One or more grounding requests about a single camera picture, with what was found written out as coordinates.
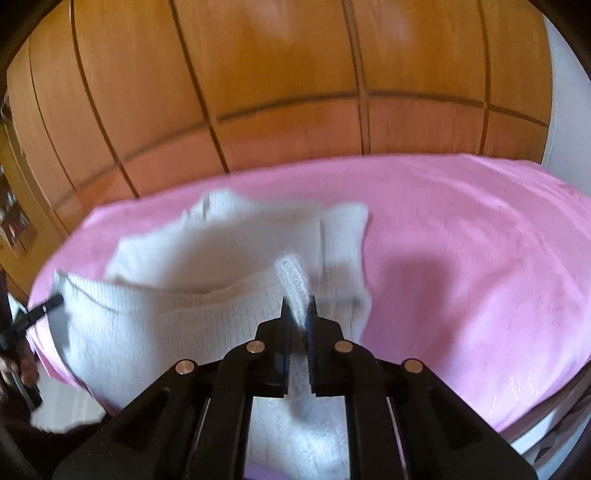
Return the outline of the left hand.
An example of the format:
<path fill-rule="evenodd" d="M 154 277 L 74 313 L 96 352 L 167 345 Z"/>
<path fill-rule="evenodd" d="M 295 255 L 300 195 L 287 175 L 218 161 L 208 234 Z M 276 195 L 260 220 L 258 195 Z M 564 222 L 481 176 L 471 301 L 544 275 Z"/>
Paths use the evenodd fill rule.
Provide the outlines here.
<path fill-rule="evenodd" d="M 16 355 L 11 358 L 1 355 L 1 375 L 5 384 L 14 387 L 13 375 L 18 375 L 23 385 L 33 388 L 37 385 L 39 372 L 36 357 L 27 342 L 17 348 Z"/>

